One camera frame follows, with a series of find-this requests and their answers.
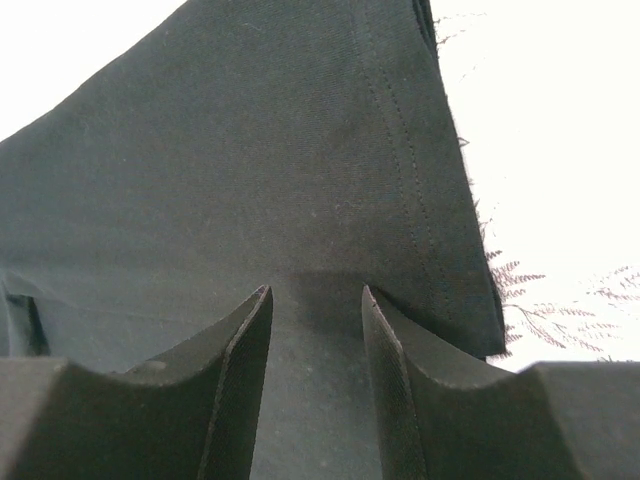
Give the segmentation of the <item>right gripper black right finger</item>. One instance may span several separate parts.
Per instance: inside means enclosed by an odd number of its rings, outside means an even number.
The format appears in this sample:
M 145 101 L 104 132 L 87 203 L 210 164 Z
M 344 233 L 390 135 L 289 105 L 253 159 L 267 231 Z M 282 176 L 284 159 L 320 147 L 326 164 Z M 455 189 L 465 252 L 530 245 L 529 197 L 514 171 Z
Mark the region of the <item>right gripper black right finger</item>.
M 362 323 L 387 479 L 635 479 L 639 366 L 542 362 L 511 373 L 365 288 Z

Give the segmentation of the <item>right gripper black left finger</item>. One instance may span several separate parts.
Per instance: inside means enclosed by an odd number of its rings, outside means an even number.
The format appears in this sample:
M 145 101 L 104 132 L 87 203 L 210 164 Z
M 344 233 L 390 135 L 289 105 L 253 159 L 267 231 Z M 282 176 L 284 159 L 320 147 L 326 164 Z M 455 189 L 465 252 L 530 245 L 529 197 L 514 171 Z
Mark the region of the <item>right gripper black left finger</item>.
M 246 479 L 271 338 L 273 296 L 124 373 L 67 359 L 1 363 L 5 479 Z

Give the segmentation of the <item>black t-shirt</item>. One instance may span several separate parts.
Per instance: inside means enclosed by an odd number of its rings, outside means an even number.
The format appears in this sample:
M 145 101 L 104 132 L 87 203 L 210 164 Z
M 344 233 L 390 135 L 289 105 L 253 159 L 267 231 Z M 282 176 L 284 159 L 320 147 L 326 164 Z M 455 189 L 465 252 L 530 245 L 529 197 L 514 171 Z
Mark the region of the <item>black t-shirt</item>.
M 125 370 L 262 285 L 257 479 L 377 479 L 361 296 L 504 321 L 426 1 L 189 1 L 1 145 L 11 356 Z

